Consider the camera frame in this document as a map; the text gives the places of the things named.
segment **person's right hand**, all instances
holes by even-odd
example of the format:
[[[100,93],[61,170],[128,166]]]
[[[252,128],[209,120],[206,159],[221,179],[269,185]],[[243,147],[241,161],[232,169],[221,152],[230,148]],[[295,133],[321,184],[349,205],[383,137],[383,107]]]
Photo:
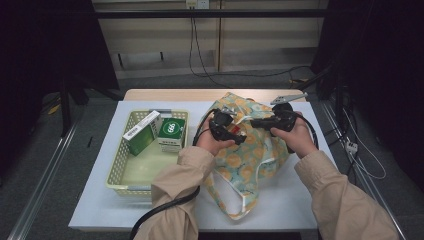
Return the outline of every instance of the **person's right hand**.
[[[296,123],[290,132],[271,128],[271,133],[283,139],[300,159],[311,152],[318,151],[312,141],[308,125],[301,118],[296,119]]]

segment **electrical cable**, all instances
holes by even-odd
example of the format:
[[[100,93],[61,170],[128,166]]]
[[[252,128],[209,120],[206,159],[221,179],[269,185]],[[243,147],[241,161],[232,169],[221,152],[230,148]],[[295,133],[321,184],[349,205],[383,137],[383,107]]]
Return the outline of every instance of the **electrical cable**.
[[[328,144],[329,147],[331,147],[332,145],[334,145],[336,142],[340,141],[342,138],[344,138],[347,134],[347,131],[343,131],[342,134],[340,135],[340,137],[338,137],[336,140],[332,141],[331,143]]]
[[[347,173],[346,173],[346,176],[349,176],[349,174],[350,174],[350,172],[352,171],[352,169],[353,169],[353,165],[355,164],[355,162],[354,161],[352,161],[350,164],[349,164],[349,168],[347,169]],[[355,184],[356,185],[356,172],[355,171],[352,171],[353,172],[353,177],[354,177],[354,182],[353,182],[353,184]]]
[[[206,115],[205,115],[205,117],[202,119],[202,121],[200,122],[200,124],[199,124],[199,127],[197,128],[197,131],[196,131],[196,134],[194,135],[194,138],[193,138],[193,146],[196,146],[196,144],[197,144],[197,141],[199,140],[199,137],[200,137],[200,135],[203,133],[203,132],[205,132],[206,130],[204,130],[203,132],[201,132],[201,133],[199,133],[200,132],[200,130],[202,129],[202,126],[203,126],[203,124],[205,123],[205,121],[206,121],[206,119],[208,119],[208,116],[212,113],[212,112],[215,112],[215,109],[211,109],[211,110],[209,110],[209,112],[208,113],[206,113]]]
[[[311,130],[311,133],[312,133],[312,138],[313,138],[313,140],[314,140],[314,144],[315,144],[315,147],[317,148],[317,149],[319,149],[319,145],[318,145],[318,137],[317,137],[317,133],[315,132],[315,129],[314,129],[314,127],[312,126],[312,124],[304,117],[304,116],[302,116],[302,115],[300,115],[300,114],[298,114],[298,113],[296,113],[297,114],[297,117],[298,118],[300,118],[300,119],[302,119],[303,121],[305,121],[305,123],[308,125],[308,127],[309,127],[309,129]]]
[[[191,64],[191,59],[192,59],[191,56],[192,56],[192,51],[193,51],[193,40],[194,39],[196,39],[197,51],[198,51],[200,62],[202,64],[202,68],[203,68],[203,71],[205,72],[205,75],[202,75],[202,74],[199,74],[199,73],[195,73],[194,70],[193,70],[192,64]],[[212,82],[214,82],[215,84],[220,85],[220,86],[223,86],[223,87],[226,87],[226,88],[231,88],[231,87],[226,86],[226,85],[221,84],[221,83],[217,83],[211,77],[212,76],[272,77],[272,76],[278,76],[278,75],[282,75],[282,74],[285,74],[285,73],[289,73],[290,74],[290,77],[292,78],[292,76],[291,76],[291,72],[292,71],[294,71],[296,69],[300,69],[300,68],[309,68],[310,69],[310,66],[306,66],[305,65],[305,66],[292,67],[289,70],[285,70],[285,71],[278,72],[278,73],[263,74],[263,75],[259,75],[259,74],[258,75],[256,75],[256,74],[241,74],[241,73],[213,73],[213,74],[208,73],[206,71],[205,65],[203,63],[202,55],[200,53],[200,46],[199,46],[199,41],[198,41],[198,37],[197,37],[197,25],[196,25],[195,18],[192,18],[191,19],[191,43],[190,43],[189,66],[190,66],[190,71],[193,73],[193,75],[195,75],[197,77],[207,77]]]
[[[131,234],[130,234],[130,240],[133,240],[135,235],[137,235],[138,229],[140,228],[141,224],[143,222],[145,222],[147,219],[149,219],[151,216],[155,215],[156,213],[162,212],[163,210],[166,210],[168,208],[174,207],[176,205],[181,205],[184,203],[187,203],[189,201],[191,201],[193,198],[195,198],[200,192],[200,186],[198,186],[196,188],[196,190],[191,193],[190,195],[187,195],[185,197],[182,198],[178,198],[175,199],[171,202],[162,204],[152,210],[150,210],[149,212],[147,212],[146,214],[144,214],[135,224],[134,227],[131,230]]]
[[[343,112],[345,113],[347,120],[349,121],[350,126],[352,127],[353,133],[355,134],[355,136],[357,137],[358,141],[362,144],[362,146],[364,146],[364,148],[374,157],[374,159],[377,161],[377,163],[380,165],[381,169],[383,170],[383,176],[378,177],[375,176],[373,174],[371,174],[370,172],[368,172],[365,167],[363,167],[361,164],[359,164],[356,160],[356,157],[353,156],[353,154],[351,152],[349,152],[350,157],[352,157],[352,160],[356,163],[356,165],[362,170],[364,171],[368,176],[375,178],[375,179],[384,179],[386,177],[386,169],[384,168],[383,164],[381,164],[380,160],[371,152],[371,150],[368,149],[368,147],[361,141],[361,139],[359,138],[358,134],[356,133],[356,131],[353,129],[353,125],[352,122],[350,121],[349,116],[347,115],[346,111],[343,109]]]
[[[192,53],[192,51],[193,51],[193,26],[194,26],[194,36],[195,36],[195,38],[196,38],[196,44],[197,44],[197,52],[198,52],[198,55],[199,55],[199,58],[200,58],[200,62],[201,62],[202,67],[203,67],[203,71],[204,71],[204,72],[205,72],[205,74],[206,74],[206,77],[208,77],[208,78],[209,78],[209,80],[211,80],[213,83],[215,83],[215,84],[217,84],[217,85],[219,85],[219,86],[222,86],[222,87],[224,87],[224,88],[232,89],[232,87],[230,87],[230,86],[227,86],[227,85],[225,85],[225,84],[218,83],[218,82],[216,82],[215,80],[213,80],[213,79],[212,79],[212,77],[209,75],[209,73],[206,71],[205,65],[204,65],[204,63],[203,63],[202,55],[200,54],[200,46],[199,46],[199,40],[198,40],[198,38],[197,38],[197,26],[196,26],[196,20],[195,20],[195,18],[192,18],[192,19],[191,19],[191,43],[190,43],[190,57],[189,57],[189,65],[190,65],[190,70],[191,70],[191,72],[192,72],[195,76],[198,76],[198,75],[197,75],[197,74],[193,71],[193,68],[192,68],[192,66],[191,66],[191,53]]]

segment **beige sleeve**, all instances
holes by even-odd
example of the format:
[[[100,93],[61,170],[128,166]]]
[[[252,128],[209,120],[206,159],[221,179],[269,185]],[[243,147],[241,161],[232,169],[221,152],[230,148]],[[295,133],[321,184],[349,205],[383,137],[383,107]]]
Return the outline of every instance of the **beige sleeve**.
[[[295,170],[312,196],[312,211],[324,239],[399,239],[388,213],[350,184],[322,151],[304,157]]]
[[[161,171],[152,183],[153,207],[194,192],[214,167],[213,159],[211,153],[199,147],[181,150],[178,163]],[[152,216],[141,225],[134,239],[197,239],[194,204],[195,200],[191,200]]]

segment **wicker basket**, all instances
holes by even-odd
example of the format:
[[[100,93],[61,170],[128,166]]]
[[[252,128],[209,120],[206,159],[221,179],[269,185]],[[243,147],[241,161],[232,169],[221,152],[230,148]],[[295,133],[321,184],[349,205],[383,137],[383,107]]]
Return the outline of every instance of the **wicker basket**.
[[[189,114],[185,110],[133,111],[130,113],[123,132],[129,131],[153,110],[160,112],[162,118],[173,117],[186,120],[184,141],[187,144]],[[115,190],[121,196],[138,196],[150,199],[150,185],[153,178],[164,167],[176,163],[177,158],[178,153],[162,152],[157,139],[139,155],[133,156],[129,153],[125,141],[121,139],[106,180],[106,186]]]

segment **green and white box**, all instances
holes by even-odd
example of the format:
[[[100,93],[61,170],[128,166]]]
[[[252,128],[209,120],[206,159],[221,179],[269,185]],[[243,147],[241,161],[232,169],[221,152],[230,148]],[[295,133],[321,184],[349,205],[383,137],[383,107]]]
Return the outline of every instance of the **green and white box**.
[[[158,137],[158,129],[162,123],[158,111],[152,111],[137,125],[124,134],[130,153],[137,156]]]
[[[158,143],[163,152],[178,152],[184,147],[186,121],[180,118],[164,118]]]

